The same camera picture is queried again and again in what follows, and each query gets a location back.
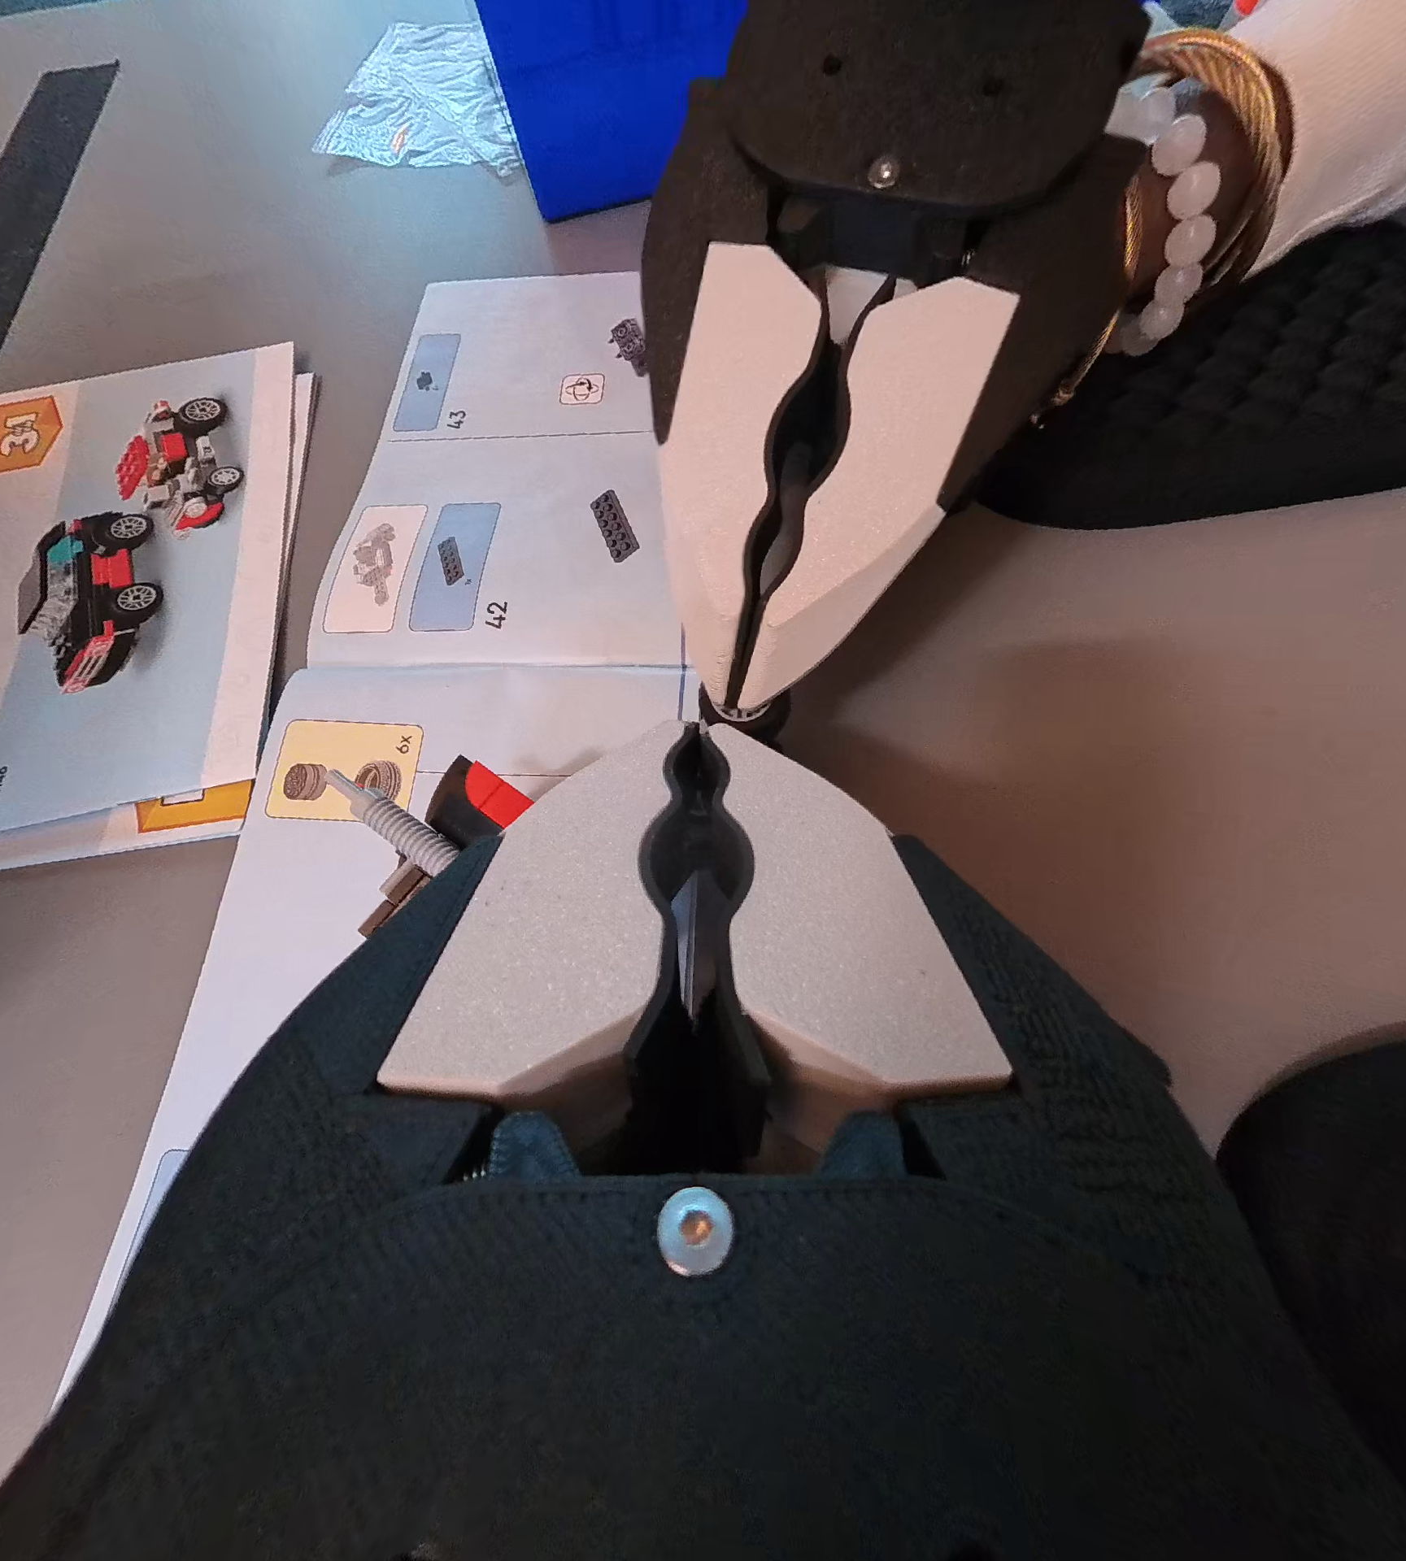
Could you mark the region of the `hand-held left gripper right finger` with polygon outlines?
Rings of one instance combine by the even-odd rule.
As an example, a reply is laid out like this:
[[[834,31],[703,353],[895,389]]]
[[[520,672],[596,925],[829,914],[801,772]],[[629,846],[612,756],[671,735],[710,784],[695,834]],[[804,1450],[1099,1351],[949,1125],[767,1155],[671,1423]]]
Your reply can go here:
[[[764,1159],[812,1163],[852,1114],[1008,1086],[1013,1063],[886,824],[751,737],[708,735],[752,850],[729,958],[770,1072]]]

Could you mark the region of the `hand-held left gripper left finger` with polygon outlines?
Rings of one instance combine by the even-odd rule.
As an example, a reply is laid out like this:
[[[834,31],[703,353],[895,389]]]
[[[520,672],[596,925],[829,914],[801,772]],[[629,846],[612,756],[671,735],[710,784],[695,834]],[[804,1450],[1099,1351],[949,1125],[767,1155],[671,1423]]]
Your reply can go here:
[[[632,1106],[624,1049],[655,997],[668,917],[640,849],[669,808],[655,727],[562,779],[503,831],[380,1070],[401,1094],[537,1111],[577,1153]]]

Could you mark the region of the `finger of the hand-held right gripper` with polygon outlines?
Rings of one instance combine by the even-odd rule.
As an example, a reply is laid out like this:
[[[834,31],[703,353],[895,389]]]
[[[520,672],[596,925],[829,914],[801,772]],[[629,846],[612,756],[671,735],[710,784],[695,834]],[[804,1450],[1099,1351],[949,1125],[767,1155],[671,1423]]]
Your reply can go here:
[[[837,590],[814,447],[777,452],[829,346],[825,299],[764,244],[712,244],[668,437],[666,558],[718,714],[772,706],[835,644],[798,623]]]
[[[967,278],[876,306],[847,359],[848,429],[809,494],[796,561],[769,597],[739,702],[825,660],[944,517],[943,486],[1018,311]]]

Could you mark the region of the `red black lego vehicle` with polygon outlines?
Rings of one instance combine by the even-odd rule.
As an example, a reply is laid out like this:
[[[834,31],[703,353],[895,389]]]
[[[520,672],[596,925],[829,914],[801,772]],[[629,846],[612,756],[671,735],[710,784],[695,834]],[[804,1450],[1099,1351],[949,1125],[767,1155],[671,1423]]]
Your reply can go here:
[[[459,732],[471,735],[476,728],[459,728],[451,714],[454,707],[448,706],[450,722],[440,732],[446,740],[420,771],[424,777],[437,771],[437,781],[424,784],[420,800],[407,805],[454,850],[498,836],[563,779],[653,728],[661,715],[681,720],[690,673],[533,668],[490,676],[494,686],[507,681],[503,711],[511,717],[507,727],[492,735],[490,745],[484,737],[469,745],[463,738],[454,742]],[[777,748],[790,714],[791,693],[782,693],[728,720]],[[398,785],[389,784],[391,771],[398,777],[398,763],[367,755],[363,759],[362,766],[341,771],[358,787],[398,802]],[[396,867],[381,883],[381,899],[362,920],[360,937],[370,938],[388,925],[432,880],[432,873],[398,849]],[[694,875],[676,888],[673,907],[686,935],[681,948],[690,958],[697,951],[699,912],[713,932],[718,893],[703,888]]]

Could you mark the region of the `open lego instruction booklet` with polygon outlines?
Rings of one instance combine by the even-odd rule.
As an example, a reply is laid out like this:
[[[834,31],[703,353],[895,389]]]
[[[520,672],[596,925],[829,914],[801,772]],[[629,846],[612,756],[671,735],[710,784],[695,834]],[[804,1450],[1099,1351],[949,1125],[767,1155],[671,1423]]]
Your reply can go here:
[[[139,1172],[57,1389],[69,1392],[147,1224],[248,1060],[362,943],[398,852],[328,771],[398,763],[398,807],[459,722],[492,743],[526,670],[699,681],[664,558],[648,377],[609,343],[633,272],[432,285],[355,507],[323,574],[308,665],[272,717],[233,868]],[[640,540],[616,564],[591,501]]]

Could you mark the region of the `closed lego instruction booklet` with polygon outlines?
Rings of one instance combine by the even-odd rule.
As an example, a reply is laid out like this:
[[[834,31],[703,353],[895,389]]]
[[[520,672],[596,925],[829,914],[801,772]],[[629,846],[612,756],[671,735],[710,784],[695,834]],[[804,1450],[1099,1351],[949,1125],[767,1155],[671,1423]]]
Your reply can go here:
[[[0,837],[256,766],[311,381],[290,341],[0,394]]]

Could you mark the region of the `large blue plastic bin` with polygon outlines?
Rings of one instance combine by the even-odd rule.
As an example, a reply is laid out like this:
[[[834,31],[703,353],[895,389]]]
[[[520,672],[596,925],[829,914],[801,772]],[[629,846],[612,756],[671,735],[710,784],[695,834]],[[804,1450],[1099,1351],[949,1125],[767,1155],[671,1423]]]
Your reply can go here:
[[[541,218],[648,200],[744,2],[479,2]]]

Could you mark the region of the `black quilted pad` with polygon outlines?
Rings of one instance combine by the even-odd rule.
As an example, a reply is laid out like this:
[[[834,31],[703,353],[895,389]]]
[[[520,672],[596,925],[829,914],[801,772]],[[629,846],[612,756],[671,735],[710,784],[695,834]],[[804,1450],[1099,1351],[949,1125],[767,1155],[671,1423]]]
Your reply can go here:
[[[1406,226],[1317,237],[1021,433],[977,498],[1068,532],[1406,488]]]
[[[1281,1080],[1218,1163],[1299,1337],[1406,1489],[1406,1039]]]

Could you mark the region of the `clear plastic bag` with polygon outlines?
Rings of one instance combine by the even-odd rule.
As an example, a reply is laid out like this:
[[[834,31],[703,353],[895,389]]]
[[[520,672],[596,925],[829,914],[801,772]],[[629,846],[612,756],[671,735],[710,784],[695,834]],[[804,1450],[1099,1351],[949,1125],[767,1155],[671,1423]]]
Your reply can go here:
[[[477,21],[394,21],[362,62],[313,143],[316,155],[378,168],[523,168],[495,62]]]

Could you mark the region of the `black tape strip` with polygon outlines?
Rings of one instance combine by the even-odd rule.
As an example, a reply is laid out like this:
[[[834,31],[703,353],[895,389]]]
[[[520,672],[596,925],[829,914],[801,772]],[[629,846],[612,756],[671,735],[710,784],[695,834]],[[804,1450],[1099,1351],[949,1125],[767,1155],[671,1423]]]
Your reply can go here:
[[[119,70],[43,73],[0,153],[0,351]]]

